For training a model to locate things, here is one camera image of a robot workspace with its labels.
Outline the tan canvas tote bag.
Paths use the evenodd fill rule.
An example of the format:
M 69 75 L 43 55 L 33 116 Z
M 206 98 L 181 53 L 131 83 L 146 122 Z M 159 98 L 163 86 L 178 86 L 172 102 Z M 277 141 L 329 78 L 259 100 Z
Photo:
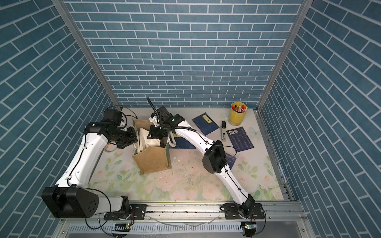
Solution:
M 133 160 L 140 169 L 140 174 L 146 175 L 172 168 L 168 137 L 163 139 L 148 139 L 150 126 L 149 120 L 133 120 L 133 126 L 137 134 L 137 142 L 134 143 L 135 153 Z

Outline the dark blue book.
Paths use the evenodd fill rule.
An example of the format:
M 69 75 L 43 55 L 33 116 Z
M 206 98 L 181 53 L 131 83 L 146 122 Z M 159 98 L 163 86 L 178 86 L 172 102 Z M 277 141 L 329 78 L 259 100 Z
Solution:
M 226 160 L 227 160 L 227 164 L 228 164 L 228 166 L 229 166 L 229 168 L 231 170 L 233 168 L 237 158 L 235 156 L 233 156 L 233 155 L 230 155 L 230 154 L 226 153 Z
M 196 149 L 189 141 L 182 137 L 174 137 L 176 146 L 175 149 Z
M 232 146 L 237 152 L 254 148 L 254 145 L 252 144 L 243 127 L 228 130 L 227 135 L 232 143 Z
M 219 129 L 217 123 L 207 113 L 193 118 L 192 121 L 205 136 Z

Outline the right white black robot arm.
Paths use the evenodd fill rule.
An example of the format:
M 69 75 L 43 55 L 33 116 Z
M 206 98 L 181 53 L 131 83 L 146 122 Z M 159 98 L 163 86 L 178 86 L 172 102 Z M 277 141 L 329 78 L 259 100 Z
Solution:
M 202 164 L 211 174 L 215 174 L 230 192 L 233 201 L 241 206 L 244 211 L 253 208 L 255 199 L 239 184 L 234 177 L 226 158 L 224 148 L 226 147 L 220 140 L 212 140 L 201 135 L 179 114 L 172 115 L 165 107 L 155 108 L 149 98 L 147 101 L 153 109 L 150 121 L 148 139 L 162 139 L 169 136 L 169 133 L 186 139 L 196 147 L 202 154 Z

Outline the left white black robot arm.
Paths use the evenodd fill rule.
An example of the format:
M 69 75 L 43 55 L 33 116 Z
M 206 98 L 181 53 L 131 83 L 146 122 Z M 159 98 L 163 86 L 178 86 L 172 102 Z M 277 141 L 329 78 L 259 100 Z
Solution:
M 89 189 L 89 181 L 105 146 L 113 142 L 124 149 L 138 141 L 133 127 L 121 129 L 113 123 L 91 122 L 83 133 L 78 151 L 54 186 L 44 188 L 42 199 L 56 218 L 90 218 L 105 213 L 128 219 L 132 208 L 127 196 L 106 196 Z

